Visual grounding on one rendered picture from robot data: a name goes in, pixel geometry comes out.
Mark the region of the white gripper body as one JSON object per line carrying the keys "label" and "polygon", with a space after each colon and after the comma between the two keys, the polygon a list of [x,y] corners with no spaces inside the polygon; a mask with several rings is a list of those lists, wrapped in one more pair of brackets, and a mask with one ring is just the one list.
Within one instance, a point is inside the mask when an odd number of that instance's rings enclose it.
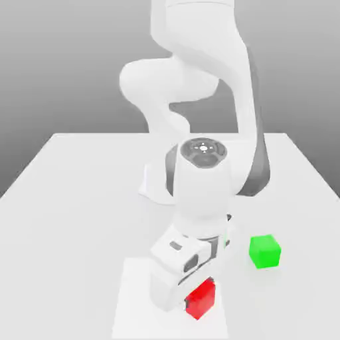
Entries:
{"label": "white gripper body", "polygon": [[170,226],[151,247],[152,302],[171,311],[206,279],[218,276],[232,252],[232,225],[210,238],[185,236]]}

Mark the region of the small red cube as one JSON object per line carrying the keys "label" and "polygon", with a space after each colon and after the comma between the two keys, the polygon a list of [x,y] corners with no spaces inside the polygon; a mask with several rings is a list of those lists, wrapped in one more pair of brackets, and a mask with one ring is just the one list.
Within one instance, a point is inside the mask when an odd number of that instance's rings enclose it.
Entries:
{"label": "small red cube", "polygon": [[214,279],[209,277],[185,298],[185,311],[199,320],[214,305],[215,292]]}

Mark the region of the small green cube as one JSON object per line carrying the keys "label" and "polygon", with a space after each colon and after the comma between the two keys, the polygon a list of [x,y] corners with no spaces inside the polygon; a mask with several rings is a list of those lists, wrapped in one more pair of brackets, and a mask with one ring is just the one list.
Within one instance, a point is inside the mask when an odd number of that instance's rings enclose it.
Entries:
{"label": "small green cube", "polygon": [[272,234],[252,236],[249,256],[257,269],[272,268],[279,265],[281,246]]}

